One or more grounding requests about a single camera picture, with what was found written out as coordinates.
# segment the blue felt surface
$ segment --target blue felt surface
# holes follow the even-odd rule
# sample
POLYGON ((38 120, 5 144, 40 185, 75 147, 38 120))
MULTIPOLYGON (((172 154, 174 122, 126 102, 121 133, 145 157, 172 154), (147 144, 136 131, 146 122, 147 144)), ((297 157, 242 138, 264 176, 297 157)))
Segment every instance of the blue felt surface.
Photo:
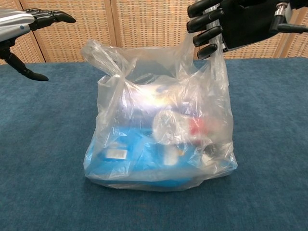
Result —
POLYGON ((86 63, 0 66, 0 230, 286 231, 308 228, 308 59, 227 61, 238 169, 170 193, 84 178, 97 115, 86 63))

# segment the wicker wall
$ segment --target wicker wall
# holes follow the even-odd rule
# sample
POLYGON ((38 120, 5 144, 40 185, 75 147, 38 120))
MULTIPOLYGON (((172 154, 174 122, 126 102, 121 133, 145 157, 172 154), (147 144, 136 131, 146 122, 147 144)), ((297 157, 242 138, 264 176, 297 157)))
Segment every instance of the wicker wall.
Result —
MULTIPOLYGON (((55 23, 17 40, 13 51, 24 62, 79 62, 88 39, 126 48, 174 46, 186 33, 187 6, 194 0, 2 0, 1 7, 63 10, 75 24, 55 23)), ((293 23, 308 25, 307 8, 293 23)), ((234 58, 308 57, 308 36, 279 34, 225 54, 234 58)))

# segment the robotic hand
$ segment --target robotic hand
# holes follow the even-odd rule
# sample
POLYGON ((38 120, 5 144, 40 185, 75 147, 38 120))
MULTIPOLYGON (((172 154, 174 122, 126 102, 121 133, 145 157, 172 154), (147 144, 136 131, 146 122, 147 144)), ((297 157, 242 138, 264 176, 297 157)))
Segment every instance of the robotic hand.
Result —
POLYGON ((27 69, 25 64, 11 53, 10 47, 15 45, 18 37, 31 30, 41 29, 58 22, 74 23, 76 20, 62 11, 0 9, 0 59, 5 60, 7 64, 29 79, 48 81, 46 76, 27 69))
MULTIPOLYGON (((305 26, 288 24, 292 9, 305 6, 308 6, 308 0, 201 0, 187 9, 188 16, 194 18, 187 23, 187 31, 204 31, 193 38, 196 47, 206 45, 210 39, 222 34, 224 52, 232 51, 279 32, 308 32, 305 26), (212 6, 217 9, 209 12, 212 6), (218 19, 221 26, 207 27, 218 19)), ((216 44, 209 44, 198 52, 198 58, 206 59, 216 50, 216 44)))

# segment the transparent plastic bag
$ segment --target transparent plastic bag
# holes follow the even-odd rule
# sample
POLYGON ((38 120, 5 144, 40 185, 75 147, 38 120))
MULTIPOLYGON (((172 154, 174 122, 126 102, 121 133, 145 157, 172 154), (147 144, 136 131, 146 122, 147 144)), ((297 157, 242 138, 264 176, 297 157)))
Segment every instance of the transparent plastic bag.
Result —
POLYGON ((84 159, 91 181, 179 191, 237 168, 222 47, 197 69, 193 36, 172 48, 122 49, 89 40, 82 49, 107 74, 98 81, 96 129, 84 159))

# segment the woven panel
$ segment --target woven panel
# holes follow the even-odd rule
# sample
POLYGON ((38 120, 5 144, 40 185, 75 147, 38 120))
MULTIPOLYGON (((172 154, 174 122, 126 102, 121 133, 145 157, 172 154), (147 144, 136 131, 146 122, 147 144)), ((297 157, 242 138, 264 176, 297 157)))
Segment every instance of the woven panel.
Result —
POLYGON ((24 8, 61 10, 72 15, 74 24, 54 23, 35 32, 43 55, 48 62, 83 61, 81 48, 88 39, 111 45, 103 0, 24 0, 24 8))
MULTIPOLYGON (((20 4, 16 4, 14 0, 2 0, 0 7, 21 10, 20 4)), ((11 48, 11 51, 25 63, 39 63, 44 61, 41 54, 39 54, 39 49, 32 32, 19 37, 16 40, 16 45, 11 48)))
POLYGON ((282 35, 258 42, 235 51, 227 52, 226 59, 273 58, 282 35))
MULTIPOLYGON (((308 26, 308 11, 301 23, 308 26)), ((307 57, 308 58, 308 36, 307 34, 296 35, 286 57, 307 57)))
POLYGON ((170 47, 183 41, 194 0, 111 0, 118 45, 170 47))

